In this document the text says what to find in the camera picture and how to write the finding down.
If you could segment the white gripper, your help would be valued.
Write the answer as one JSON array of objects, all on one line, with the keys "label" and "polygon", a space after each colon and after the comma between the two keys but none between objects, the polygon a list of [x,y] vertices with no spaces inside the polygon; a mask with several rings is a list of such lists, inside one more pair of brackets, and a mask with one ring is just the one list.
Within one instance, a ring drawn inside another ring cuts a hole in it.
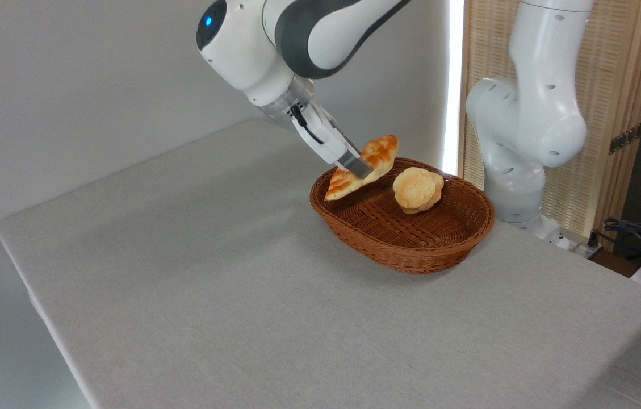
[{"label": "white gripper", "polygon": [[335,119],[320,104],[291,107],[292,124],[300,137],[329,165],[348,170],[357,178],[367,178],[373,168],[360,157],[359,150],[338,129]]}]

